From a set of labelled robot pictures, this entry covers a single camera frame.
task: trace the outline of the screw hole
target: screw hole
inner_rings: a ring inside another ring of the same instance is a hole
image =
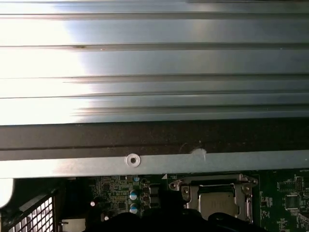
[[[130,162],[131,162],[131,163],[136,163],[136,158],[131,158],[131,159],[130,159]]]

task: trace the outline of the electronic component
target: electronic component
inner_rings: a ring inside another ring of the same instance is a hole
[[[294,181],[287,181],[279,183],[279,190],[282,192],[289,192],[289,191],[295,191],[295,182]]]
[[[296,177],[296,190],[298,192],[301,192],[303,190],[303,178]]]
[[[221,212],[252,222],[252,187],[257,179],[242,174],[187,176],[169,184],[180,191],[186,208],[198,210],[208,219]]]
[[[118,203],[118,208],[119,209],[125,209],[126,208],[126,203],[125,202],[119,202]]]
[[[133,181],[133,176],[127,175],[126,180],[129,181],[129,182]]]
[[[110,190],[110,185],[109,184],[104,184],[103,185],[103,191],[108,191]]]
[[[309,176],[304,177],[304,189],[309,190]]]
[[[130,192],[129,198],[131,201],[135,201],[138,197],[138,192],[134,189]]]
[[[159,207],[159,189],[160,185],[153,184],[149,187],[149,193],[150,193],[150,207],[156,208]]]
[[[261,207],[267,206],[267,202],[261,202]]]
[[[150,193],[150,189],[148,187],[143,188],[143,193],[149,194]]]
[[[298,195],[285,196],[285,208],[286,209],[298,209],[299,208],[299,196]]]
[[[102,202],[102,198],[101,197],[95,197],[93,199],[93,201],[90,202],[90,205],[92,207],[96,206],[97,204],[101,203]]]
[[[130,213],[133,213],[133,214],[138,214],[139,212],[139,207],[137,204],[133,203],[130,205]]]

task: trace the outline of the capacitor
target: capacitor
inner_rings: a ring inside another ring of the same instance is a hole
[[[114,216],[114,211],[105,211],[104,212],[104,221],[111,219]]]
[[[137,204],[133,203],[130,205],[130,213],[137,214],[139,212],[139,207]]]
[[[132,190],[129,194],[129,198],[131,201],[135,201],[137,199],[138,192],[136,190]]]
[[[100,197],[95,197],[91,202],[90,205],[92,207],[96,206],[98,203],[102,202],[102,199]]]

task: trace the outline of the metal grille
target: metal grille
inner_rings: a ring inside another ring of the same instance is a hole
[[[53,198],[48,198],[38,208],[19,223],[9,229],[9,232],[53,232]]]

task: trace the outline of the surface mount component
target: surface mount component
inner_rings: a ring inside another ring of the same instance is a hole
[[[203,218],[222,212],[253,222],[252,187],[257,179],[242,174],[188,176],[169,184],[181,191],[186,208],[198,210]]]

